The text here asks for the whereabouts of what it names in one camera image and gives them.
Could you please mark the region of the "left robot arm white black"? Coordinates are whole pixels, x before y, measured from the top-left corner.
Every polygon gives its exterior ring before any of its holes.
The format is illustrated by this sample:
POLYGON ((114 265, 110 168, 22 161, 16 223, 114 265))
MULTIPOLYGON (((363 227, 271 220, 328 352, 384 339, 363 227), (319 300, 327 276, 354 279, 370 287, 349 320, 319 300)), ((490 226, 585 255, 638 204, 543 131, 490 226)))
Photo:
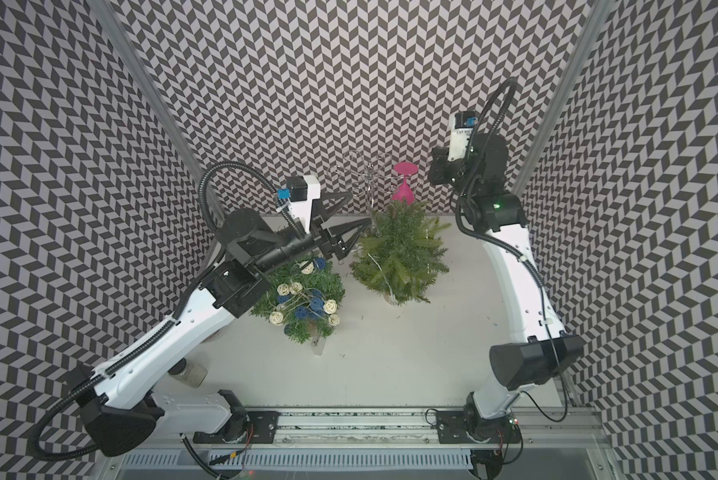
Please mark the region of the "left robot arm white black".
POLYGON ((233 408, 217 395, 207 404, 167 406, 152 397, 155 384, 209 336, 251 310, 269 291, 270 272, 319 250, 325 258, 345 258, 370 226, 368 218, 327 228, 325 222, 350 199, 349 192, 322 194, 313 175, 290 177, 277 188, 258 169, 238 161, 208 167, 198 186, 200 211, 221 248, 211 264, 181 295, 173 311, 130 347, 93 369, 70 372, 68 395, 52 405, 29 433, 28 454, 46 462, 71 460, 96 451, 107 457, 123 455, 144 443, 159 428, 191 423, 210 434, 223 430, 233 408), (274 196, 276 210, 287 228, 275 232, 249 208, 227 213, 222 223, 212 217, 207 200, 213 177, 224 169, 258 179, 274 196), (41 436, 52 420, 77 404, 87 446, 51 452, 41 436))

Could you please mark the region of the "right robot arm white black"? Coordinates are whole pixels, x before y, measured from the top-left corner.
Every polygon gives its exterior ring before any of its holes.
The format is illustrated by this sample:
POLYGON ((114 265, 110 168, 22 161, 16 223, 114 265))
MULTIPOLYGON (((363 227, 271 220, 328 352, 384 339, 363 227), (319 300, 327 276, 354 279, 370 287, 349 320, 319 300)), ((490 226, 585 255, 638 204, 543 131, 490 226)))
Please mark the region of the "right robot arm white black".
POLYGON ((470 393, 462 414, 466 435, 503 445, 518 437, 511 408, 522 395, 560 378, 583 353, 581 336, 556 313, 534 259, 529 220, 506 185, 508 144, 499 131, 517 93, 505 80, 482 111, 451 118, 447 146, 432 151, 428 179, 448 185, 458 230, 480 241, 491 259, 508 313, 509 342, 490 349, 491 375, 470 393))

